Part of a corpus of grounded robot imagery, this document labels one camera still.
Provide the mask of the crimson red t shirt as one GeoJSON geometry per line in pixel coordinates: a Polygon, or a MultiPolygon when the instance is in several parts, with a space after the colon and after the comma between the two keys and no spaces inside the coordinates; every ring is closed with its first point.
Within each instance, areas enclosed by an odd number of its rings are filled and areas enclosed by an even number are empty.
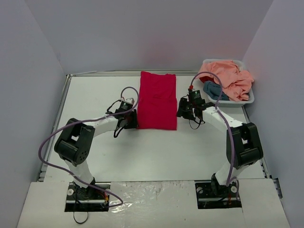
{"type": "Polygon", "coordinates": [[[176,75],[141,72],[139,129],[177,130],[176,75]]]}

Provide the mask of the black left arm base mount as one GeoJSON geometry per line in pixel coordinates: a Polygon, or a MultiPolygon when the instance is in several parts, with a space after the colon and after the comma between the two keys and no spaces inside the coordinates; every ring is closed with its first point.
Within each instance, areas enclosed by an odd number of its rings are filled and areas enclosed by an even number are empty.
{"type": "Polygon", "coordinates": [[[72,182],[67,189],[65,212],[107,212],[109,198],[104,191],[91,187],[83,190],[72,182]]]}

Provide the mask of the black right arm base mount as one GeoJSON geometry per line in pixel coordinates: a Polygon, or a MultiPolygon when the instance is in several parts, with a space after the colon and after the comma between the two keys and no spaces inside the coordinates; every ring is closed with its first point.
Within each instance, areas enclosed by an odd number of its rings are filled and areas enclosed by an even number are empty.
{"type": "Polygon", "coordinates": [[[228,187],[220,185],[219,190],[215,192],[210,180],[196,181],[195,190],[198,209],[242,208],[235,182],[228,187]]]}

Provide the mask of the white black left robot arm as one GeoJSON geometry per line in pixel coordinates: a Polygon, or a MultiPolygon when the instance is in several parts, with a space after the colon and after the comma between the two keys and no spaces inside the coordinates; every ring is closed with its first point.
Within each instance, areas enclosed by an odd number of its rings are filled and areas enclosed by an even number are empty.
{"type": "Polygon", "coordinates": [[[85,199],[93,197],[96,189],[95,179],[86,162],[93,139],[106,132],[114,132],[114,138],[117,138],[122,130],[138,127],[137,111],[132,109],[134,99],[128,98],[119,102],[115,116],[107,109],[106,114],[109,117],[66,128],[55,143],[55,152],[68,165],[74,175],[73,182],[79,187],[78,193],[85,199]]]}

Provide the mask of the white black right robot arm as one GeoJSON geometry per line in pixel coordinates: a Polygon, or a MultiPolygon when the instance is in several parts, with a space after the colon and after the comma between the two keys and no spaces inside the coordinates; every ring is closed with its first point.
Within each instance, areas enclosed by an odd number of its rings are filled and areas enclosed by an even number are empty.
{"type": "Polygon", "coordinates": [[[199,120],[198,124],[209,123],[226,134],[226,158],[222,168],[211,177],[211,192],[222,196],[231,183],[247,167],[264,156],[257,126],[244,123],[221,111],[212,102],[201,97],[200,90],[188,89],[188,94],[180,99],[177,117],[189,121],[199,120]]]}

